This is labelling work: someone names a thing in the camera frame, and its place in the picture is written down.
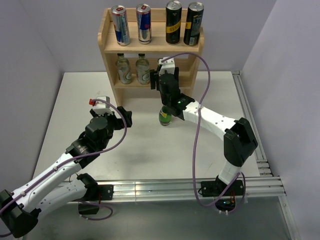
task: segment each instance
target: black can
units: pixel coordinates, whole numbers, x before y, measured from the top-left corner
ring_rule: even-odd
[[[182,5],[173,0],[166,4],[165,40],[168,44],[177,44],[180,41]]]
[[[189,4],[183,37],[184,43],[189,46],[198,44],[204,9],[205,7],[201,2],[192,2]]]

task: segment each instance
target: glass bottle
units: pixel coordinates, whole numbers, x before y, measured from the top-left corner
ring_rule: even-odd
[[[163,106],[159,112],[159,122],[162,126],[168,126],[171,123],[172,115],[168,113],[166,106]]]
[[[135,63],[135,68],[138,82],[142,85],[150,83],[150,65],[149,61],[145,59],[144,53],[139,53],[139,59]]]
[[[128,59],[123,53],[118,53],[118,61],[116,61],[116,70],[121,83],[129,84],[132,82],[131,67]]]

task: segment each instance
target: tabletop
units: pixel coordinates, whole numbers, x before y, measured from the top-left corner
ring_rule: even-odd
[[[198,72],[192,97],[200,100],[208,73]],[[159,123],[160,93],[150,89],[128,89],[124,108],[132,111],[132,127],[115,149],[101,154],[81,170],[95,180],[158,180],[192,178],[192,149],[196,125],[173,118],[169,126]],[[116,104],[105,72],[67,72],[58,92],[43,141],[34,177],[58,159],[85,129],[92,116],[89,99],[109,96]],[[243,117],[241,103],[231,72],[211,72],[210,89],[203,105],[224,116]],[[121,138],[114,131],[108,147]],[[206,129],[200,130],[196,155],[196,177],[215,178],[226,159],[223,142]],[[246,177],[259,177],[255,155],[242,167]]]

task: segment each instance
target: red object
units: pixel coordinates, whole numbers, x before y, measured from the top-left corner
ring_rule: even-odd
[[[96,102],[95,102],[95,101],[92,101],[92,98],[90,98],[89,104],[92,105],[92,106],[94,106],[94,105],[96,104]]]

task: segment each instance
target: can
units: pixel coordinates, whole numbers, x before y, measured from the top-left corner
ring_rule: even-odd
[[[151,42],[151,8],[147,4],[136,6],[136,21],[138,24],[138,38],[141,44]]]
[[[205,6],[201,2],[192,2],[189,4],[183,37],[184,43],[189,46],[198,44],[204,9]]]
[[[116,5],[111,8],[111,13],[116,41],[121,46],[128,45],[130,43],[130,35],[126,8],[121,5]]]
[[[182,5],[173,0],[165,8],[165,40],[168,44],[177,44],[180,41]]]

